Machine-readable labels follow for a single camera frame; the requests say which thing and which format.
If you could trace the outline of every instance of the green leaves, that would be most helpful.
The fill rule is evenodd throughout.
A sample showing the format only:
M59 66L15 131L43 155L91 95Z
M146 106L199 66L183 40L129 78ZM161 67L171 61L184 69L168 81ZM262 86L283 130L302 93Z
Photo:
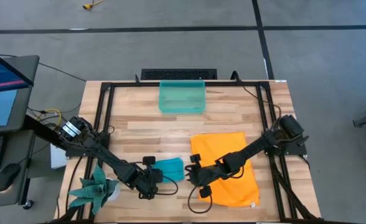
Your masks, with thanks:
M93 198L82 198L82 197L79 197L79 198L76 198L75 200L73 200L71 203L70 203L70 207L77 207L77 206L81 206L81 205L84 205L88 202L92 202L93 201Z
M94 180L80 178L83 187L69 192L70 195L78 197L70 203L70 207L77 207L88 202L93 202L92 212L96 214L106 203L108 197L114 192L118 181L107 180L104 171L98 164L96 164L95 170L93 171L93 178Z
M104 190L104 185L92 185L88 187L84 187L78 190L73 190L69 192L70 195L74 195L77 197L86 197L86 198L95 198L101 195L105 195L106 191Z
M95 184L106 185L106 174L104 171L96 164L95 170L93 171L93 178L95 179Z
M87 179L82 179L82 178L79 178L79 179L81 180L81 183L84 187L95 184L95 180L87 180Z
M107 195L110 195L114 192L117 184L118 184L117 180L108 180L107 181Z

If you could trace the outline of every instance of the orange cloth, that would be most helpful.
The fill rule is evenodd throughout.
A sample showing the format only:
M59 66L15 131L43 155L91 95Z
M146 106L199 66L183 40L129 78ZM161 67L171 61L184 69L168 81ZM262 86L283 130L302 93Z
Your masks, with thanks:
M247 146L244 132L228 134L200 134L191 138L193 154L200 154L201 166L211 166L215 160L229 152L240 151ZM252 171L251 160L244 165L244 175L239 179L218 179L210 184L214 203L228 207L259 205L259 188ZM242 169L235 177L241 175ZM199 200L210 202L210 197Z

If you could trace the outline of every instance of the mouse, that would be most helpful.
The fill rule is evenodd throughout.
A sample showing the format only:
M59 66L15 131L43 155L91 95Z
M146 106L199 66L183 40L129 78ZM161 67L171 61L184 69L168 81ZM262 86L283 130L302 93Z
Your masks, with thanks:
M19 164L8 164L0 172L0 192L8 189L20 172Z

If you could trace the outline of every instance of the wooden tabletop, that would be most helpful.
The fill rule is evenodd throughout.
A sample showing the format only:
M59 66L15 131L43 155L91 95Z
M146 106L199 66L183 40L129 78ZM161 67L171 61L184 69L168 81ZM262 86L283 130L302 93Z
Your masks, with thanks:
M101 82L87 82L79 116L94 123ZM270 81L274 104L280 105L283 114L293 114L294 109L286 82ZM255 87L247 89L256 95ZM143 156L156 156L157 160L180 157L190 164L190 137L203 133L232 133L244 131L247 143L251 143L263 131L260 110L256 98L242 87L206 87L207 105L203 114L165 115L158 109L158 87L118 87L113 98L110 125L115 127L109 149L127 161L141 161ZM104 120L105 106L102 110ZM86 158L75 173L71 189L82 187ZM309 211L320 217L316 195L307 164L298 156L286 156L292 189ZM59 205L60 216L65 213L65 198L73 168L78 159L67 163ZM119 197L107 202L95 216L95 222L272 222L279 221L268 158L259 153L251 158L255 179L260 189L260 205L255 208L229 208L213 205L205 214L194 214L187 208L187 198L193 186L188 181L178 182L179 191L173 196L157 195L152 200L140 200L136 190L122 186ZM103 166L107 177L116 179L107 165ZM159 184L160 189L174 189L173 184ZM286 216L289 217L286 194L283 193ZM193 195L190 204L194 210L204 210L206 202ZM88 217L89 205L84 217Z

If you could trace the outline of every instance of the yellow cable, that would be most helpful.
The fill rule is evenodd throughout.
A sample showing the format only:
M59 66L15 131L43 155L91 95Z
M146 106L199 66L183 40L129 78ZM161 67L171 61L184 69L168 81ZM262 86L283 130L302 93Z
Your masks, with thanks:
M49 111L56 111L56 112L58 112L58 114L59 114L59 121L57 122L57 124L56 124L56 127L57 126L59 126L60 124L61 124L61 112L60 112L60 110L59 109L56 109L56 108L51 108L51 109L47 109L47 110L45 110L46 112L49 112ZM38 115L38 116L36 116L36 120L39 120L39 118L42 116L42 113L40 114L40 115Z
M98 1L98 2L95 2L95 3L92 3L92 6L95 6L95 5L97 5L97 4L100 4L100 3L102 3L104 0L100 0L100 1Z
M98 2L95 3L91 3L91 4L84 4L82 7L86 10L90 10L93 6L102 3L104 0L100 0Z

